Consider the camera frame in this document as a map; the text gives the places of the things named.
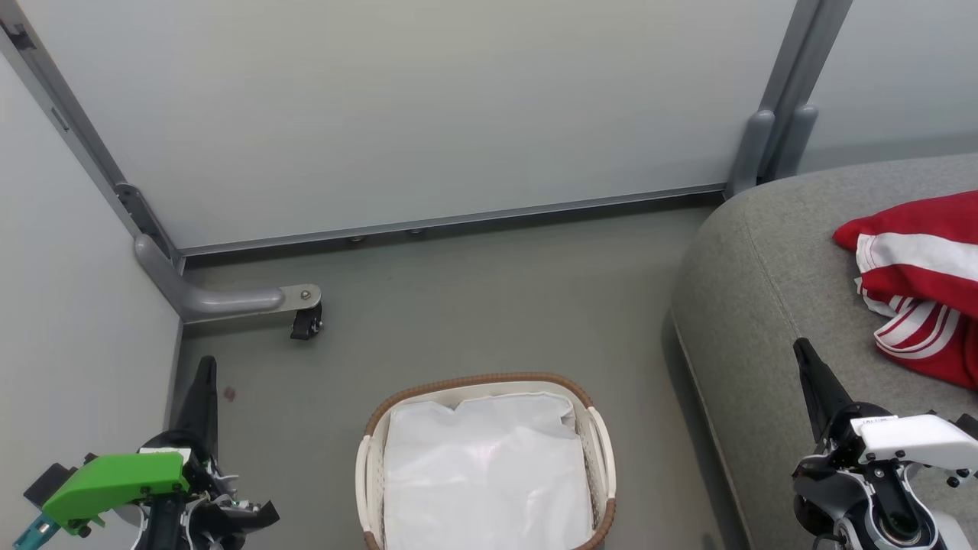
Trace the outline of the grey partition bottom rail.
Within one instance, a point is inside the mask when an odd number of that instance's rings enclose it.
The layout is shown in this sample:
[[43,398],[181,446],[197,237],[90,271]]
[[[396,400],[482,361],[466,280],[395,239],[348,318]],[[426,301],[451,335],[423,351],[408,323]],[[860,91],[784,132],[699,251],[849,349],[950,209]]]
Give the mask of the grey partition bottom rail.
[[318,243],[318,241],[334,241],[359,236],[381,235],[391,232],[406,232],[416,229],[436,228],[458,224],[468,224],[476,222],[493,222],[494,220],[508,219],[513,217],[527,217],[531,215],[551,215],[552,213],[572,212],[572,210],[609,208],[609,206],[626,205],[626,203],[659,201],[660,199],[671,199],[675,197],[691,197],[694,195],[722,193],[726,188],[724,183],[715,183],[699,186],[688,186],[671,190],[656,190],[652,192],[636,192],[636,194],[622,195],[617,197],[607,197],[599,199],[586,199],[586,201],[572,201],[553,203],[552,205],[531,206],[531,208],[493,210],[492,212],[475,213],[475,215],[455,215],[447,217],[437,217],[419,222],[398,222],[390,224],[373,225],[364,228],[350,228],[332,230],[327,232],[314,232],[301,235],[290,235],[269,239],[255,239],[248,241],[231,241],[226,244],[211,244],[210,246],[195,246],[179,248],[178,253],[182,257],[203,257],[210,254],[241,253],[241,251],[266,250],[266,248],[276,248],[284,246],[300,246],[301,244]]

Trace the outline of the white cloth in basket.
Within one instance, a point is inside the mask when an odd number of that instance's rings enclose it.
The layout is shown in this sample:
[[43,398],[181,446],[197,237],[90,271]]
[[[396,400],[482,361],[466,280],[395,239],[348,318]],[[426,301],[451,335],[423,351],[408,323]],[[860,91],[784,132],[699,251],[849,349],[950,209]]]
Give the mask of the white cloth in basket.
[[394,407],[385,550],[573,550],[593,533],[572,401],[511,393]]

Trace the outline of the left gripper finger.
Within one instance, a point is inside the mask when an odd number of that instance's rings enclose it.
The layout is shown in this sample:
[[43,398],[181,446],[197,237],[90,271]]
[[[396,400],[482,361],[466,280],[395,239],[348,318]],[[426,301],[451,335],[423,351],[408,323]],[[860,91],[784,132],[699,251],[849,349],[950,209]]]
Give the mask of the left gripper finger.
[[189,447],[199,462],[205,463],[215,457],[218,397],[217,361],[213,356],[200,358],[170,434],[176,445]]

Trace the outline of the black caster wheel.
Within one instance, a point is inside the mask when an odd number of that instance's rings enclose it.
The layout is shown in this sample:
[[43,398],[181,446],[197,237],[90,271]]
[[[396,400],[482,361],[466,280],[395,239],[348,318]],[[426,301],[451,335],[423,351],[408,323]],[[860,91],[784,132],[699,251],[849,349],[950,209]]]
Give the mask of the black caster wheel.
[[317,303],[310,309],[296,310],[293,326],[291,326],[291,340],[308,341],[318,335],[322,328],[322,304]]

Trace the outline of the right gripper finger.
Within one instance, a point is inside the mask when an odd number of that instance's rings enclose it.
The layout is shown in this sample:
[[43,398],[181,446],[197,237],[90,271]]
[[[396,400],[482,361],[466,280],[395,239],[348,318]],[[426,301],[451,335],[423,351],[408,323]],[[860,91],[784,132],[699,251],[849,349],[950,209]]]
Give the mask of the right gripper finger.
[[832,426],[834,416],[852,405],[853,400],[807,338],[797,338],[792,349],[811,434],[819,443]]

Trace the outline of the grey rounded support foot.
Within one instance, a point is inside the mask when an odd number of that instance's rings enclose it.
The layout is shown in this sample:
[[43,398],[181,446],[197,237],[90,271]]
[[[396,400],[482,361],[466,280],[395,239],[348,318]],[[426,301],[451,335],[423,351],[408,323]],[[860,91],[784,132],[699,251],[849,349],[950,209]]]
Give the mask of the grey rounded support foot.
[[775,123],[776,114],[771,109],[761,109],[747,119],[740,145],[731,164],[727,184],[724,186],[726,201],[752,189],[757,184],[761,163]]
[[820,109],[816,105],[800,105],[790,116],[778,146],[773,151],[767,171],[767,181],[793,177],[798,173],[801,160],[814,130]]

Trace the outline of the grey fabric sofa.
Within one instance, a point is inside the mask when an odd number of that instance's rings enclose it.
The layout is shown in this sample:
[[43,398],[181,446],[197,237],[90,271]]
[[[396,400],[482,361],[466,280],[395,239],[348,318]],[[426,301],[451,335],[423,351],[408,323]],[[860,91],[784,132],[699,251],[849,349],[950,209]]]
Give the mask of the grey fabric sofa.
[[752,550],[811,550],[792,472],[814,450],[792,349],[807,338],[853,400],[900,416],[978,418],[978,393],[908,371],[873,342],[883,324],[856,294],[845,222],[978,190],[978,153],[883,161],[763,184],[700,227],[672,297],[675,330]]

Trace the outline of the red white sports jersey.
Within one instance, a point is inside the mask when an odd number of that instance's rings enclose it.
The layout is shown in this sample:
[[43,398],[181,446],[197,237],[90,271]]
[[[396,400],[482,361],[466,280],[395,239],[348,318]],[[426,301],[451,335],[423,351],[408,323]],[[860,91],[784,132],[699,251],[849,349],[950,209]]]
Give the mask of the red white sports jersey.
[[920,199],[834,232],[857,292],[886,317],[876,347],[905,369],[978,391],[978,190]]

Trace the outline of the white basket with brown rim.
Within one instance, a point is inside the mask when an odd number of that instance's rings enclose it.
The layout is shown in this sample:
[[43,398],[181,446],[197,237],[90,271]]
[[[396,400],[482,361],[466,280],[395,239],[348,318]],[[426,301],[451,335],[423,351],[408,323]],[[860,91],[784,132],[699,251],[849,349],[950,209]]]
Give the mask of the white basket with brown rim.
[[471,398],[535,391],[558,394],[572,401],[576,413],[576,429],[585,453],[593,515],[591,538],[573,550],[602,550],[604,540],[616,519],[617,472],[614,446],[601,412],[583,387],[573,380],[547,372],[484,374],[440,380],[399,391],[380,404],[364,429],[354,474],[358,518],[369,550],[385,550],[382,457],[387,442],[389,416],[394,407],[423,401],[455,405]]

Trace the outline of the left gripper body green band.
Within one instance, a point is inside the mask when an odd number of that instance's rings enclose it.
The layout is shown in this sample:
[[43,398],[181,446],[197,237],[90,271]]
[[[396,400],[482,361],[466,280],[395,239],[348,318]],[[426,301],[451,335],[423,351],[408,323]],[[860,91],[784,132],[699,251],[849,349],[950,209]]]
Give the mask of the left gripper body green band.
[[280,521],[272,503],[238,496],[238,478],[222,473],[217,456],[199,462],[170,432],[134,453],[99,456],[89,464],[98,502],[68,513],[49,502],[41,511],[49,540],[59,532],[84,539],[113,511],[138,530],[131,550],[242,550],[248,535]]

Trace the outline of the plain grey partition post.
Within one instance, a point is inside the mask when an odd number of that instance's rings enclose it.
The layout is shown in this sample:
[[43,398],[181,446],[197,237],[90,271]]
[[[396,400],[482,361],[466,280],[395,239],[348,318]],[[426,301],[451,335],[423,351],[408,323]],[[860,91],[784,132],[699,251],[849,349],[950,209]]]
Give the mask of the plain grey partition post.
[[758,111],[771,109],[776,114],[760,167],[759,183],[768,182],[767,171],[773,151],[794,109],[804,104],[814,105],[811,94],[852,4],[853,0],[796,0],[758,108]]

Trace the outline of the grey partition foot bar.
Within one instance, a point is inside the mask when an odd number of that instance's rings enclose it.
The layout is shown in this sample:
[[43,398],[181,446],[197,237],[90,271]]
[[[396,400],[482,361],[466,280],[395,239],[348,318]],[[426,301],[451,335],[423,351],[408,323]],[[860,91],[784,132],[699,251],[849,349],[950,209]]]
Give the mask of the grey partition foot bar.
[[186,324],[288,312],[296,316],[296,310],[322,303],[322,291],[315,284],[235,291],[194,286],[182,278],[156,241],[147,235],[136,237],[134,254],[151,282]]

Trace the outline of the grey post with dark bracket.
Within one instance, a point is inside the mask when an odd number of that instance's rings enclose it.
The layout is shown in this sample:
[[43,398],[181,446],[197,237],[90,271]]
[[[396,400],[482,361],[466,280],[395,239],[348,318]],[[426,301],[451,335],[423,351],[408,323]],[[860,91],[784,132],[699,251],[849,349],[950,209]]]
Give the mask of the grey post with dark bracket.
[[182,254],[143,192],[126,180],[18,0],[0,0],[0,51],[27,84],[56,132],[88,172],[125,228],[133,235],[147,235],[181,273],[184,268]]

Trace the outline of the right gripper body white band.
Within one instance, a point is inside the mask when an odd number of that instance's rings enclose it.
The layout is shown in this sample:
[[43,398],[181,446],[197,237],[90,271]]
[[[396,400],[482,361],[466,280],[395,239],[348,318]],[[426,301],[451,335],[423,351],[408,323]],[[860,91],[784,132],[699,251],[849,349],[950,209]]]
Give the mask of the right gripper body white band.
[[978,476],[978,421],[934,414],[870,415],[853,403],[834,416],[793,472],[796,521],[817,540],[964,540],[951,515],[928,508],[912,478],[936,468],[961,487]]

